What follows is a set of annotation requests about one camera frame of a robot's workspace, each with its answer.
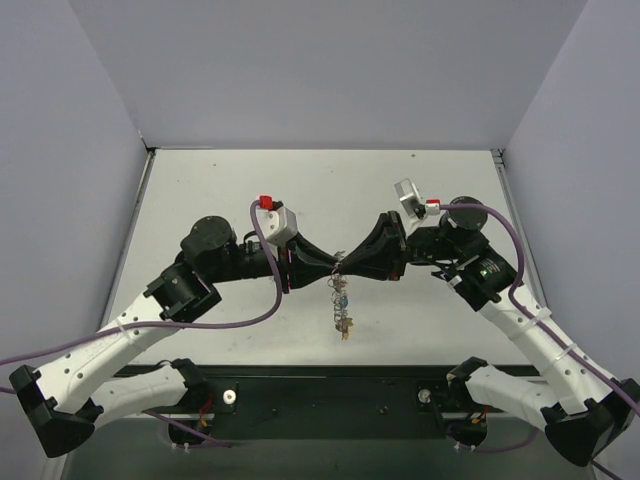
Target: gray wall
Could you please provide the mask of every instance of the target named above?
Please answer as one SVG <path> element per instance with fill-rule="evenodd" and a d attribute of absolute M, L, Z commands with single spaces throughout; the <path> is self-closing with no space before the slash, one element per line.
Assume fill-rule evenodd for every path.
<path fill-rule="evenodd" d="M 148 145 L 504 147 L 585 0 L 70 0 Z"/>
<path fill-rule="evenodd" d="M 2 2 L 0 65 L 5 357 L 98 325 L 146 152 L 66 1 Z M 0 476 L 39 478 L 44 455 L 6 395 L 0 425 Z"/>
<path fill-rule="evenodd" d="M 640 4 L 590 1 L 507 148 L 556 320 L 603 366 L 640 375 Z M 640 421 L 609 450 L 640 477 Z"/>

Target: purple cable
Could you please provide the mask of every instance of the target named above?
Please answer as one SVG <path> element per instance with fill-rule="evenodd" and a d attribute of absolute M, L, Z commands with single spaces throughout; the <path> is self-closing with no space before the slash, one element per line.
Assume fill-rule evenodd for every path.
<path fill-rule="evenodd" d="M 153 412 L 151 410 L 143 410 L 142 413 L 149 415 L 150 417 L 157 418 L 158 420 L 162 420 L 163 422 L 166 422 L 169 425 L 173 425 L 174 427 L 179 428 L 180 430 L 184 430 L 185 432 L 188 432 L 191 435 L 195 435 L 196 437 L 209 442 L 209 445 L 207 446 L 226 447 L 226 448 L 233 447 L 233 444 L 231 442 L 225 442 L 224 440 L 217 440 L 213 437 L 210 437 L 209 435 L 205 435 L 204 433 L 198 432 L 193 428 L 187 427 L 186 425 L 183 425 L 182 423 L 175 421 L 173 418 L 165 417 L 164 415 L 160 415 L 159 413 Z M 198 446 L 200 448 L 205 447 L 205 445 L 198 445 Z"/>
<path fill-rule="evenodd" d="M 452 423 L 447 427 L 447 436 L 452 440 L 455 440 L 456 442 L 458 442 L 451 435 L 451 427 L 453 425 L 455 425 L 455 423 Z M 538 429 L 534 427 L 527 438 L 525 438 L 521 442 L 514 443 L 513 445 L 507 445 L 506 447 L 476 447 L 472 449 L 469 445 L 465 445 L 464 443 L 458 442 L 458 444 L 460 445 L 460 448 L 464 450 L 473 451 L 473 453 L 507 453 L 507 452 L 512 452 L 514 450 L 518 450 L 520 448 L 528 447 L 533 443 L 533 441 L 536 439 L 537 436 L 538 436 Z"/>
<path fill-rule="evenodd" d="M 516 255 L 518 257 L 518 272 L 516 273 L 516 278 L 511 284 L 509 288 L 509 300 L 511 303 L 522 312 L 522 314 L 527 317 L 529 320 L 535 318 L 535 315 L 531 313 L 524 305 L 522 305 L 515 298 L 515 291 L 518 288 L 518 285 L 522 283 L 522 279 L 524 278 L 524 246 L 522 245 L 522 240 L 518 236 L 518 233 L 513 228 L 513 226 L 509 223 L 509 221 L 500 214 L 497 210 L 487 207 L 486 205 L 479 205 L 474 203 L 464 203 L 457 205 L 441 205 L 440 208 L 442 210 L 480 210 L 482 212 L 488 213 L 496 220 L 498 220 L 502 226 L 507 230 L 511 240 L 513 241 L 513 245 L 516 249 Z M 554 332 L 548 325 L 545 325 L 544 322 L 537 322 L 536 325 L 542 329 L 547 335 L 549 335 L 554 342 L 556 342 L 563 350 L 569 348 L 567 345 L 557 334 Z M 624 390 L 622 390 L 618 385 L 616 385 L 610 378 L 607 378 L 602 372 L 600 372 L 597 368 L 591 366 L 589 362 L 583 359 L 580 355 L 578 355 L 573 350 L 569 350 L 569 356 L 573 358 L 576 362 L 582 365 L 585 369 L 591 372 L 596 378 L 598 378 L 602 383 L 608 386 L 611 390 L 616 392 L 616 394 L 625 401 L 629 407 L 634 411 L 634 413 L 640 416 L 640 405 L 637 404 L 633 398 L 627 395 Z"/>
<path fill-rule="evenodd" d="M 618 475 L 616 475 L 615 473 L 613 473 L 611 470 L 603 467 L 602 465 L 600 465 L 598 462 L 596 462 L 595 460 L 591 460 L 591 465 L 593 465 L 594 467 L 596 467 L 598 470 L 600 470 L 602 473 L 604 473 L 605 475 L 613 478 L 613 480 L 622 480 L 622 477 L 619 477 Z"/>

